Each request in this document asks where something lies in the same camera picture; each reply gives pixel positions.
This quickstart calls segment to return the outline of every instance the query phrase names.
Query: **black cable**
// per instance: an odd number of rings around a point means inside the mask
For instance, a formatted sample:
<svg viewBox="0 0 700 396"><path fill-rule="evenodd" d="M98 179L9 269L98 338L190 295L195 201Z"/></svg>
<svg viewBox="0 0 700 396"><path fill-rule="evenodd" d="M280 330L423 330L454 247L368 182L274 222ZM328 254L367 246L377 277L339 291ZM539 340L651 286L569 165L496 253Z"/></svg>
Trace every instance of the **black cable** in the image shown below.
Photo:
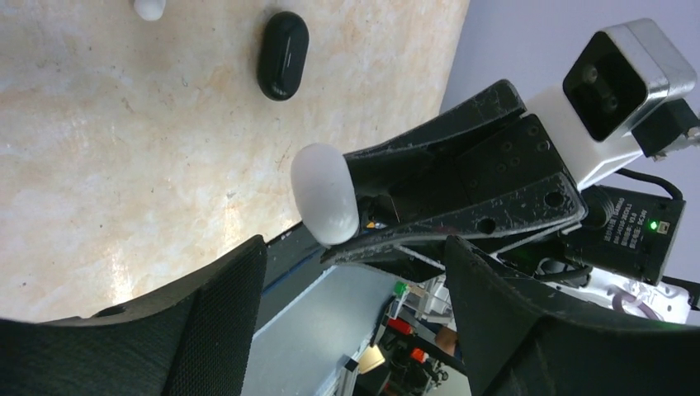
<svg viewBox="0 0 700 396"><path fill-rule="evenodd" d="M591 273L593 268L591 266L585 266L579 268L578 270L562 271L556 274L545 274L545 275L535 275L534 278L540 282L562 282L571 279L580 278L582 276L587 276Z"/></svg>
<svg viewBox="0 0 700 396"><path fill-rule="evenodd" d="M629 169L621 168L617 170L617 174L624 177L629 177L640 182L647 182L656 184L657 186L663 188L671 195L671 198L675 200L683 200L683 192L670 181L662 179L661 177L647 175L646 173L640 173L631 171Z"/></svg>
<svg viewBox="0 0 700 396"><path fill-rule="evenodd" d="M370 346L373 347L379 343L381 340L382 336L384 336L384 332L386 330L386 326L388 326L389 322L389 309L391 309L391 305L394 303L394 300L396 299L396 296L392 295L388 299L386 299L386 302L382 306L382 310L379 312L379 318L376 320L376 324L374 327L374 332L372 333L372 338L370 342Z"/></svg>

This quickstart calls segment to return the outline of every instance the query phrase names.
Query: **cable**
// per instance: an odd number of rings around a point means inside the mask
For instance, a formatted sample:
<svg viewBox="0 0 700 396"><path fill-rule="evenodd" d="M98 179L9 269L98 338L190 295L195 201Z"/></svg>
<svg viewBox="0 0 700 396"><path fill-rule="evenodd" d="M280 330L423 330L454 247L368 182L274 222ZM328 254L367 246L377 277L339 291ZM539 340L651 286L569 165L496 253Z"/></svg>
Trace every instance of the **cable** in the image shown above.
<svg viewBox="0 0 700 396"><path fill-rule="evenodd" d="M616 173L618 175L629 177L640 182L656 184L657 186L666 190L666 192L668 192L671 195L671 198L673 198L674 200L683 200L683 192L678 187L674 186L673 183L666 179L662 179L661 177L657 176L647 175L646 173L631 171L625 168L618 169Z"/></svg>
<svg viewBox="0 0 700 396"><path fill-rule="evenodd" d="M562 282L587 276L592 270L593 268L591 266L585 266L578 270L562 271L556 274L535 275L534 278L540 282Z"/></svg>

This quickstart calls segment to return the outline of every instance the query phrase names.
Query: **red object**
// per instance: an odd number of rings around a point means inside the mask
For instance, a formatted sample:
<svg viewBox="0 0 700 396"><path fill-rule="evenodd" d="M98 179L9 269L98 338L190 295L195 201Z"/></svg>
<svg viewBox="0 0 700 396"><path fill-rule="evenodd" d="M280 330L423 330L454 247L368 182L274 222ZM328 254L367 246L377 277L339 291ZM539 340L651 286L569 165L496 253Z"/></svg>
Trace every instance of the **red object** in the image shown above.
<svg viewBox="0 0 700 396"><path fill-rule="evenodd" d="M419 363L425 363L425 352L421 349L414 348L414 351L411 352L411 357Z"/></svg>
<svg viewBox="0 0 700 396"><path fill-rule="evenodd" d="M389 327L393 328L397 332L400 332L401 334L404 334L408 336L412 332L414 332L413 328L411 327L410 324L408 324L406 321L403 319L389 319Z"/></svg>

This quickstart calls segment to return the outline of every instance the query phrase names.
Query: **gray wall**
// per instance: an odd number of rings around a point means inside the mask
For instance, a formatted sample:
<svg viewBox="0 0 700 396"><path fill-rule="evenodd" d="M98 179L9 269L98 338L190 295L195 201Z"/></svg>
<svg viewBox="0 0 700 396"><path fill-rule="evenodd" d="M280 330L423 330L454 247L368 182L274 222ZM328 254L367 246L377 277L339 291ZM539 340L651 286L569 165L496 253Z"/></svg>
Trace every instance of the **gray wall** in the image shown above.
<svg viewBox="0 0 700 396"><path fill-rule="evenodd" d="M442 110L501 78L513 82L527 100L561 84L596 30L642 17L655 20L700 71L698 0L472 0ZM700 109L700 87L688 102ZM683 191L688 204L666 275L700 281L700 150L687 148L659 163L638 159L630 168L667 178ZM664 194L617 175L603 184ZM690 322L700 324L700 318L693 315Z"/></svg>
<svg viewBox="0 0 700 396"><path fill-rule="evenodd" d="M372 333L396 280L335 267L253 339L243 396L313 395Z"/></svg>

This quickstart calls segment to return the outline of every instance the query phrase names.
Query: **green object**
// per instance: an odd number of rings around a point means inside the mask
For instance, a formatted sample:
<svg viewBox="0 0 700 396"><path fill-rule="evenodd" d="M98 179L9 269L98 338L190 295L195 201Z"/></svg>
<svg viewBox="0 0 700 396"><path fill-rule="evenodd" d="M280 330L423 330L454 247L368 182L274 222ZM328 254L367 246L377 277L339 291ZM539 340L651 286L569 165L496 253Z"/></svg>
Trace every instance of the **green object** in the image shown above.
<svg viewBox="0 0 700 396"><path fill-rule="evenodd" d="M407 291L409 291L409 286L404 282L396 282L396 285L394 285L394 294L399 297L404 295Z"/></svg>

